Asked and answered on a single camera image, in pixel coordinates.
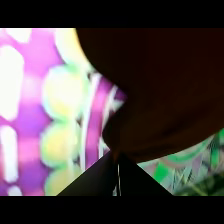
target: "black object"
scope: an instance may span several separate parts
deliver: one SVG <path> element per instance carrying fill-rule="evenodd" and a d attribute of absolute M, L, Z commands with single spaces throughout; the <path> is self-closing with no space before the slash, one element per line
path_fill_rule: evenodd
<path fill-rule="evenodd" d="M 58 196 L 112 196 L 115 186 L 118 196 L 171 196 L 124 155 L 119 158 L 118 164 L 113 162 L 111 153 L 108 152 Z"/>

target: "colorful background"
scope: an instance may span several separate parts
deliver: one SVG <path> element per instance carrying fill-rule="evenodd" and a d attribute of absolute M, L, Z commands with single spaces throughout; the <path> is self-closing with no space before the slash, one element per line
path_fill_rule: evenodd
<path fill-rule="evenodd" d="M 0 28 L 0 195 L 57 195 L 109 150 L 102 129 L 124 100 L 75 29 Z M 223 141 L 139 166 L 175 194 L 223 170 Z"/>

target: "colorful screen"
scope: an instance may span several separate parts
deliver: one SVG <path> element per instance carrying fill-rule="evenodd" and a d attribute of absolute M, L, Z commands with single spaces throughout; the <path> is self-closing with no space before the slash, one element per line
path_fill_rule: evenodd
<path fill-rule="evenodd" d="M 75 29 L 0 28 L 0 195 L 61 192 L 108 152 L 102 129 L 124 100 Z M 212 141 L 139 166 L 175 193 L 222 169 Z"/>

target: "person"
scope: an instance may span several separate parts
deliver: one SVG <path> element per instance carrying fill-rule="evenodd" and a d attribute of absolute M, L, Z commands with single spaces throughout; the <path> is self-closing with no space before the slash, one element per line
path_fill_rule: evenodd
<path fill-rule="evenodd" d="M 128 96 L 103 138 L 114 158 L 144 162 L 224 126 L 224 29 L 78 28 L 90 63 Z"/>

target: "white light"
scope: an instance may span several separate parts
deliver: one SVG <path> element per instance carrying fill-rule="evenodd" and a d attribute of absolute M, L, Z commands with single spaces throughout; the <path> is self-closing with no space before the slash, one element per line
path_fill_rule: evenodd
<path fill-rule="evenodd" d="M 18 179 L 18 152 L 17 152 L 17 134 L 9 126 L 3 126 L 0 129 L 0 142 L 2 145 L 4 179 L 11 183 Z"/>
<path fill-rule="evenodd" d="M 23 56 L 15 48 L 0 48 L 0 116 L 9 121 L 18 114 L 23 68 Z"/>
<path fill-rule="evenodd" d="M 32 28 L 6 28 L 6 32 L 19 43 L 28 43 Z"/>
<path fill-rule="evenodd" d="M 22 192 L 17 186 L 13 186 L 8 189 L 8 195 L 9 196 L 22 196 Z"/>

